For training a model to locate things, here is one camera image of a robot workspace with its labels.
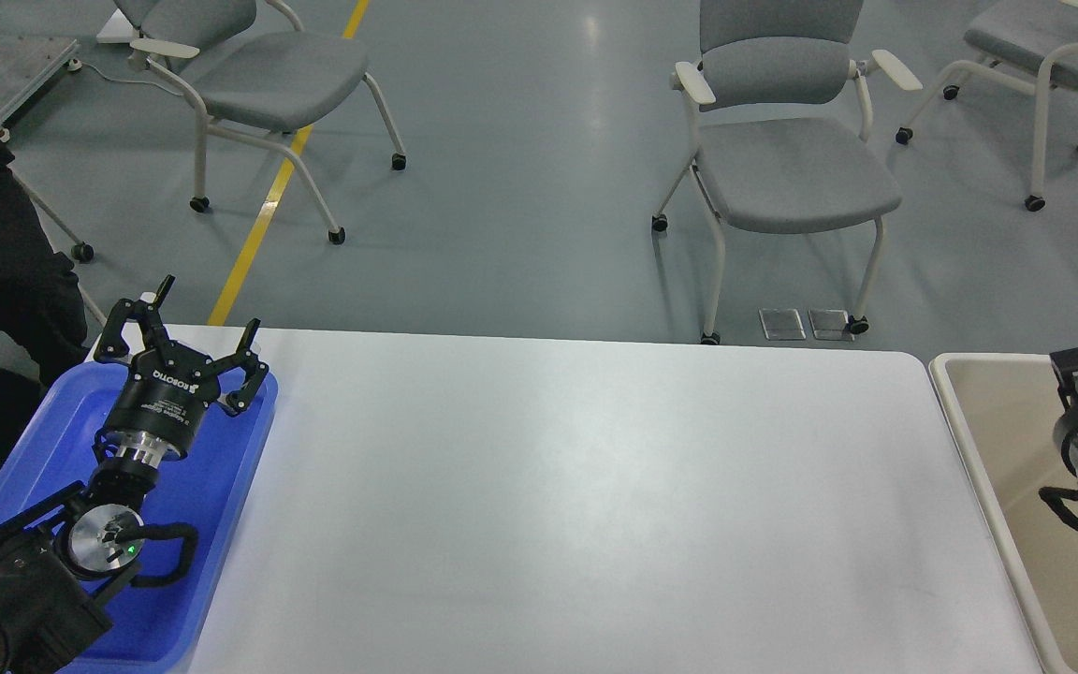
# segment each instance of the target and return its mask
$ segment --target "white desk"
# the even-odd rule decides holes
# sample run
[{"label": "white desk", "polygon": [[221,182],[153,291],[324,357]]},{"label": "white desk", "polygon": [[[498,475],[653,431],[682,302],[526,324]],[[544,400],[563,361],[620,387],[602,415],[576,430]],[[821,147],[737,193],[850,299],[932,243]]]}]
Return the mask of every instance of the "white desk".
[{"label": "white desk", "polygon": [[277,417],[184,671],[1040,673],[907,355],[258,342]]}]

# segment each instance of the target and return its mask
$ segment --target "cable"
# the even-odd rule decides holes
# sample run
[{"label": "cable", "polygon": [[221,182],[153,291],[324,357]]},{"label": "cable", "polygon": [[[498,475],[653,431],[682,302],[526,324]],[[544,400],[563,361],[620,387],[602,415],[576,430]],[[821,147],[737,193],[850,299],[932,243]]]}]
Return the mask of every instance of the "cable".
[{"label": "cable", "polygon": [[93,69],[94,72],[98,73],[98,77],[101,77],[107,82],[115,82],[116,84],[147,84],[149,86],[155,86],[155,88],[164,91],[166,94],[171,94],[172,96],[177,96],[179,98],[181,97],[180,91],[168,88],[166,85],[161,84],[161,82],[149,82],[147,80],[120,80],[120,78],[110,77],[102,72],[101,69],[98,69],[98,66],[88,63],[88,60],[82,60],[82,65],[86,66],[86,68]]},{"label": "cable", "polygon": [[1052,511],[1060,517],[1062,523],[1078,532],[1078,517],[1070,511],[1065,500],[1078,501],[1078,490],[1061,490],[1059,486],[1042,486],[1039,489],[1039,498],[1051,507]]}]

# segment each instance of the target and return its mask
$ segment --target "metal plate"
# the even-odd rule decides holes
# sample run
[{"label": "metal plate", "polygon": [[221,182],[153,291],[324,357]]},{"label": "metal plate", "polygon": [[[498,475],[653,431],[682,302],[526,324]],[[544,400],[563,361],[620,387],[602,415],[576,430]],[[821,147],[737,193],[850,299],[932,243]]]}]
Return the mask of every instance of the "metal plate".
[{"label": "metal plate", "polygon": [[123,568],[140,554],[144,541],[103,540],[103,533],[115,526],[141,526],[144,521],[132,508],[106,504],[91,509],[73,525],[68,537],[68,553],[86,572],[107,573]]},{"label": "metal plate", "polygon": [[805,340],[805,327],[796,310],[760,310],[760,322],[768,341]]},{"label": "metal plate", "polygon": [[855,341],[855,334],[847,331],[847,312],[842,310],[810,310],[810,325],[813,326],[814,340]]},{"label": "metal plate", "polygon": [[77,39],[0,35],[0,126],[77,51]]}]

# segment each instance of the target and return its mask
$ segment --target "caster wheel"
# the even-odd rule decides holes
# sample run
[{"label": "caster wheel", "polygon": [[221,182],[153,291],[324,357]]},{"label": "caster wheel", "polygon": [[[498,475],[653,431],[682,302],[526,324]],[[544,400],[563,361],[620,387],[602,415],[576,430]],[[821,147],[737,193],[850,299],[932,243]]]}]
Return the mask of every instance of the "caster wheel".
[{"label": "caster wheel", "polygon": [[863,318],[847,316],[847,332],[851,332],[852,334],[862,334],[868,332],[868,328],[871,328],[871,325],[868,324],[867,316]]},{"label": "caster wheel", "polygon": [[94,259],[94,246],[84,242],[73,246],[70,252],[73,253],[73,259],[78,260],[79,263],[87,263],[87,261]]}]

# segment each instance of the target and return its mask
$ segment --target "gray chair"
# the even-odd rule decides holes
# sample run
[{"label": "gray chair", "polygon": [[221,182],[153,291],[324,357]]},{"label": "gray chair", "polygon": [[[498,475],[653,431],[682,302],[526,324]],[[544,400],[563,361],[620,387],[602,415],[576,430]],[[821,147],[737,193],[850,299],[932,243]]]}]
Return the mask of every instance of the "gray chair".
[{"label": "gray chair", "polygon": [[[720,341],[714,324],[727,264],[723,223],[756,233],[810,234],[874,221],[875,244],[855,312],[835,312],[840,338],[869,327],[865,308],[883,249],[883,217],[901,204],[901,192],[865,146],[872,126],[866,75],[884,69],[904,88],[921,84],[887,52],[851,59],[847,42],[861,8],[861,0],[701,0],[701,60],[681,60],[672,75],[672,87],[683,94],[691,141],[651,230],[667,230],[664,206],[692,174],[716,244],[703,344]],[[857,137],[825,118],[699,124],[701,111],[750,102],[829,102],[847,80],[855,80],[863,112]],[[818,336],[825,332],[817,324],[814,329]]]},{"label": "gray chair", "polygon": [[[1031,194],[1025,207],[1031,212],[1047,204],[1046,161],[1049,101],[1055,86],[1078,91],[1078,0],[1003,0],[993,4],[963,35],[976,60],[955,60],[942,68],[938,80],[917,102],[910,119],[897,132],[897,142],[910,145],[917,116],[941,91],[953,101],[972,74],[1034,96],[1034,152],[1031,165]],[[997,71],[1005,64],[1023,75]]]},{"label": "gray chair", "polygon": [[310,188],[329,239],[338,245],[346,234],[330,214],[316,181],[302,160],[280,142],[222,127],[222,121],[265,132],[298,132],[333,111],[364,82],[393,141],[390,167],[406,167],[406,150],[393,127],[385,97],[368,73],[368,50],[355,39],[307,32],[281,0],[265,0],[294,28],[248,39],[238,50],[202,69],[188,65],[209,50],[247,30],[257,17],[255,0],[115,0],[136,26],[132,63],[170,82],[195,112],[194,196],[197,212],[209,208],[206,196],[206,137],[218,136],[284,154]]}]

